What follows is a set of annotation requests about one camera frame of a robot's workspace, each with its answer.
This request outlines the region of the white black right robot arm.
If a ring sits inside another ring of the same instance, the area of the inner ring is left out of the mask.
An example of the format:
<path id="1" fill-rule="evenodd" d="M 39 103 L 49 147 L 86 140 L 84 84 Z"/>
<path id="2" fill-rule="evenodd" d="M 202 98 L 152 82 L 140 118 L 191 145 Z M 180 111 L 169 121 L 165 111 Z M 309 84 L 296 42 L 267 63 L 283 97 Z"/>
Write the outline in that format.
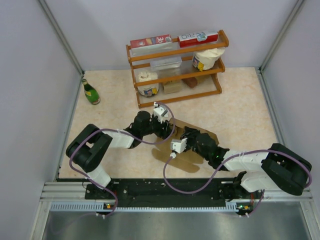
<path id="1" fill-rule="evenodd" d="M 300 196 L 311 184 L 312 165 L 280 143 L 268 149 L 240 152 L 220 147 L 208 133 L 185 127 L 180 139 L 171 146 L 179 154 L 193 151 L 215 171 L 238 171 L 233 192 L 239 198 L 258 190 L 277 189 Z"/>

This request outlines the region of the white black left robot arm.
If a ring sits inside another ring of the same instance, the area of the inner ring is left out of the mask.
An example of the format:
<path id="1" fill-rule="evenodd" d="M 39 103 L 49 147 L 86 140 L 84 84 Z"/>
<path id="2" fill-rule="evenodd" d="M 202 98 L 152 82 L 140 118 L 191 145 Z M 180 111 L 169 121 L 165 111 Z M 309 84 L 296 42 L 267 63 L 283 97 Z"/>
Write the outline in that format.
<path id="1" fill-rule="evenodd" d="M 85 176 L 96 185 L 102 198 L 109 198 L 114 191 L 111 177 L 102 167 L 102 159 L 108 149 L 134 149 L 143 142 L 143 137 L 156 135 L 163 142 L 175 132 L 175 125 L 163 120 L 168 112 L 139 111 L 133 122 L 123 130 L 100 129 L 88 124 L 66 148 L 69 160 L 78 165 Z"/>

